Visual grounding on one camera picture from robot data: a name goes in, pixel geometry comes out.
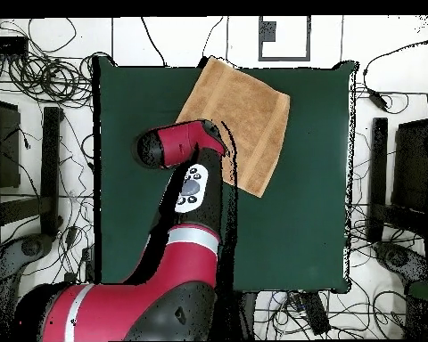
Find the red robot arm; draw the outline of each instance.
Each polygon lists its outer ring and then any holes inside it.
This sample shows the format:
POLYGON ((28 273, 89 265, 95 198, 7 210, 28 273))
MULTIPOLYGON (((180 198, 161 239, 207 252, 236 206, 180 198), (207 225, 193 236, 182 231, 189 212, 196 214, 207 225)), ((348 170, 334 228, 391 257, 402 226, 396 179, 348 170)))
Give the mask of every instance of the red robot arm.
POLYGON ((139 135, 132 144, 139 164, 177 167, 137 268, 117 285, 35 288, 18 305, 15 337, 206 340, 216 300, 225 152, 217 127, 207 120, 139 135))

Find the green tablecloth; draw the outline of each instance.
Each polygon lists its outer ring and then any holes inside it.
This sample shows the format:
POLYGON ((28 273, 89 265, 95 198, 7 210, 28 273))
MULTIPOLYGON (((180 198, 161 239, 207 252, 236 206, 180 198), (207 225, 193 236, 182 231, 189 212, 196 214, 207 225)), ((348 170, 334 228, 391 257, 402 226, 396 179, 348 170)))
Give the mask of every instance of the green tablecloth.
MULTIPOLYGON (((102 282, 135 268, 169 171, 139 167, 139 132, 174 123, 197 68, 101 66, 102 282)), ((241 69, 292 98, 284 147, 261 199, 240 191, 235 289, 346 289, 349 78, 337 69, 241 69)))

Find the brown towel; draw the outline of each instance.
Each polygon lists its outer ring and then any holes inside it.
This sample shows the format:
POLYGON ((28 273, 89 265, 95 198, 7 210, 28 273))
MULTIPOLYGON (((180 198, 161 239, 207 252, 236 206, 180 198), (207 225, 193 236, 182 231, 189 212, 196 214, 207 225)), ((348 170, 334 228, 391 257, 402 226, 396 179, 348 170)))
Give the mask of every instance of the brown towel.
MULTIPOLYGON (((279 159, 289 109, 287 94, 211 57, 177 122, 211 120, 231 150, 223 121, 235 140, 238 187, 261 198, 279 159)), ((223 179, 229 184, 234 183, 231 156, 222 162, 223 179)))

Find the black cable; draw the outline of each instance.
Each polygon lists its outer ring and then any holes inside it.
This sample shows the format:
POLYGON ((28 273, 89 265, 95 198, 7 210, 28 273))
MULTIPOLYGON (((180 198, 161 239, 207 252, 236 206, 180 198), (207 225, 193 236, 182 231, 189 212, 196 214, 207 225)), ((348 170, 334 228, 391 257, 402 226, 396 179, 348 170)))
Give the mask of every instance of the black cable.
POLYGON ((56 48, 55 50, 45 51, 45 50, 41 49, 41 48, 40 48, 40 47, 39 47, 35 42, 33 42, 32 36, 31 36, 31 34, 30 34, 30 24, 32 23, 32 21, 33 21, 33 20, 34 20, 34 19, 30 19, 30 20, 29 20, 29 24, 28 24, 29 41, 30 41, 30 43, 32 44, 32 46, 33 46, 34 48, 37 48, 37 49, 38 49, 38 51, 39 51, 41 54, 43 54, 43 55, 46 55, 46 54, 48 54, 48 53, 57 53, 57 52, 58 52, 58 51, 60 51, 63 47, 66 47, 67 45, 69 45, 69 44, 70 44, 70 42, 71 42, 73 39, 75 39, 75 38, 76 38, 76 35, 78 34, 78 32, 76 31, 75 26, 73 25, 73 22, 71 22, 71 20, 70 20, 70 19, 66 18, 65 20, 67 20, 67 21, 70 23, 71 27, 73 28, 73 37, 71 37, 71 39, 70 39, 66 44, 62 45, 61 47, 56 48))
POLYGON ((400 52, 400 51, 402 51, 402 50, 406 50, 406 49, 408 49, 408 48, 413 48, 413 47, 416 47, 416 46, 418 46, 418 45, 428 45, 428 39, 427 40, 425 40, 425 41, 423 41, 423 42, 417 42, 417 43, 413 43, 413 44, 410 44, 410 45, 405 45, 405 46, 403 46, 403 47, 400 47, 400 48, 398 48, 398 49, 396 49, 396 50, 393 50, 392 52, 390 52, 390 53, 383 53, 382 55, 379 55, 379 56, 376 56, 375 58, 373 58, 367 65, 366 65, 366 68, 365 68, 365 70, 363 71, 363 82, 364 82, 364 86, 368 89, 368 90, 370 90, 371 91, 371 89, 367 86, 367 84, 366 84, 366 74, 367 74, 367 72, 368 72, 368 69, 369 69, 369 66, 371 65, 371 63, 373 63, 374 61, 377 61, 378 59, 380 59, 380 58, 383 58, 383 57, 385 57, 385 56, 388 56, 388 55, 392 55, 393 53, 398 53, 398 52, 400 52))
POLYGON ((94 157, 93 157, 93 156, 89 156, 89 155, 87 155, 87 154, 86 154, 86 150, 84 149, 84 143, 86 142, 86 140, 87 140, 88 138, 90 138, 90 137, 92 137, 92 136, 94 136, 94 134, 90 134, 90 135, 86 136, 86 137, 83 139, 82 143, 81 143, 81 151, 82 151, 83 155, 84 155, 84 156, 86 156, 86 157, 87 157, 87 158, 89 158, 89 159, 94 159, 94 157))
POLYGON ((205 42, 205 44, 204 44, 204 47, 203 47, 203 51, 202 51, 202 57, 204 56, 204 50, 206 49, 206 46, 208 45, 208 42, 209 42, 209 40, 210 40, 210 35, 211 35, 211 33, 212 33, 212 30, 214 30, 215 28, 216 28, 216 26, 220 23, 220 22, 222 22, 222 20, 224 19, 224 16, 222 16, 221 18, 220 18, 220 20, 211 28, 211 30, 210 30, 210 33, 208 34, 208 37, 206 38, 206 42, 205 42))
POLYGON ((376 309, 376 307, 375 307, 375 302, 377 301, 377 299, 379 298, 379 297, 381 297, 382 295, 384 295, 384 294, 393 294, 393 295, 396 295, 396 296, 398 296, 398 297, 400 297, 401 299, 403 299, 406 303, 407 303, 407 300, 406 300, 406 298, 404 297, 404 296, 402 296, 399 292, 396 292, 396 291, 393 291, 393 290, 386 290, 386 291, 382 291, 382 292, 380 292, 379 294, 377 294, 375 297, 374 297, 374 299, 373 299, 373 316, 374 316, 374 321, 375 321, 375 325, 377 326, 377 329, 383 334, 383 336, 385 337, 385 338, 387 338, 387 339, 390 339, 386 334, 385 334, 385 332, 382 330, 382 328, 381 328, 381 326, 379 325, 379 319, 378 319, 378 317, 377 317, 377 309, 376 309))
POLYGON ((154 42, 152 41, 151 35, 149 34, 149 30, 147 29, 147 25, 144 22, 144 17, 140 17, 141 18, 141 22, 144 25, 144 29, 146 31, 147 37, 149 38, 149 41, 151 42, 154 50, 157 52, 157 54, 160 56, 161 58, 161 62, 163 63, 163 67, 168 67, 167 63, 165 62, 165 60, 163 59, 163 55, 161 54, 161 52, 159 51, 159 49, 157 48, 157 46, 154 44, 154 42))

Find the black border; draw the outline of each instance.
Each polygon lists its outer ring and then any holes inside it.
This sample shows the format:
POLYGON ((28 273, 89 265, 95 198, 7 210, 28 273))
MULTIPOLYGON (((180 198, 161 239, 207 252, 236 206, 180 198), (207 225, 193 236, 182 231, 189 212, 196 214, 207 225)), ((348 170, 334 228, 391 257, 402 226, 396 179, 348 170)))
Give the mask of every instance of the black border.
POLYGON ((307 18, 306 56, 278 58, 278 57, 263 56, 264 37, 263 37, 263 33, 261 33, 260 30, 263 27, 263 24, 265 22, 263 21, 263 16, 259 16, 259 61, 310 61, 311 16, 306 16, 306 18, 307 18))

